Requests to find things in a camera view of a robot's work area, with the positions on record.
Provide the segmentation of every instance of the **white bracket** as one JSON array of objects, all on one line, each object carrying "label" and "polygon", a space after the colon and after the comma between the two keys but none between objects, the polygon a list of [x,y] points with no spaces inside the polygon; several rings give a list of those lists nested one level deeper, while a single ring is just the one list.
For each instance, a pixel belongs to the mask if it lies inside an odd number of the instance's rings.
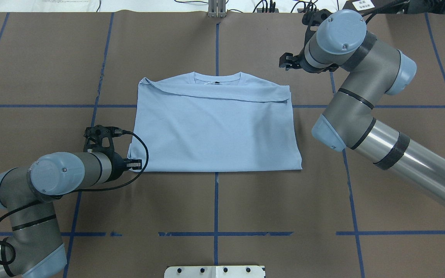
[{"label": "white bracket", "polygon": [[226,17],[226,0],[209,0],[209,17]]},{"label": "white bracket", "polygon": [[265,278],[264,266],[168,267],[164,278]]}]

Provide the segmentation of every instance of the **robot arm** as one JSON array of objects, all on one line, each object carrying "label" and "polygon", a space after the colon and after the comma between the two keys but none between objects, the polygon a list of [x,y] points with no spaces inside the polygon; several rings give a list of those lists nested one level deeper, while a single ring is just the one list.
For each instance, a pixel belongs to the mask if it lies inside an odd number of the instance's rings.
[{"label": "robot arm", "polygon": [[280,60],[286,70],[320,73],[340,66],[350,72],[314,125],[313,136],[333,150],[358,151],[445,206],[445,159],[371,115],[384,94],[396,95],[411,82],[415,62],[368,32],[355,11],[323,19],[299,55],[285,53]]},{"label": "robot arm", "polygon": [[[0,174],[0,208],[12,212],[27,206],[9,215],[13,236],[0,243],[0,278],[44,278],[65,267],[52,201],[74,190],[113,181],[128,169],[142,169],[141,160],[122,159],[114,152],[112,138],[122,134],[131,132],[102,125],[87,128],[84,153],[52,153],[30,167]],[[109,140],[109,147],[102,146],[103,139]]]}]

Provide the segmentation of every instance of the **folded shirt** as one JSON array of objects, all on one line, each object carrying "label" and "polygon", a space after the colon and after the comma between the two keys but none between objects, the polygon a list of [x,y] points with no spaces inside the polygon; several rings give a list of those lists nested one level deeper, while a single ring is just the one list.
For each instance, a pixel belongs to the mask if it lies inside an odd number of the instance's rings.
[{"label": "folded shirt", "polygon": [[[138,84],[134,133],[150,172],[302,169],[289,86],[195,72]],[[142,159],[135,139],[128,158]]]}]

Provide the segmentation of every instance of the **sticker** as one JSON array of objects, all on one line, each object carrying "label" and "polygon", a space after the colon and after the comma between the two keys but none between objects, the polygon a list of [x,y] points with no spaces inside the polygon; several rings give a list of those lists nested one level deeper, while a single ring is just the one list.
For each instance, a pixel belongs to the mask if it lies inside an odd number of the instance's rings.
[{"label": "sticker", "polygon": [[370,0],[360,0],[360,1],[353,2],[353,6],[355,6],[355,9],[357,9],[357,10],[368,10],[368,9],[375,8],[372,1],[370,1]]}]

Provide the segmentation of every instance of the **white mounting plate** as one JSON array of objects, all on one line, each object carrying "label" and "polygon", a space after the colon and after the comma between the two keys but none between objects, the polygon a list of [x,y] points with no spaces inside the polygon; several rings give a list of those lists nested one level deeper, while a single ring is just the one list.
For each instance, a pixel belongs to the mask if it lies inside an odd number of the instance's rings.
[{"label": "white mounting plate", "polygon": [[168,267],[164,278],[265,278],[264,266]]}]

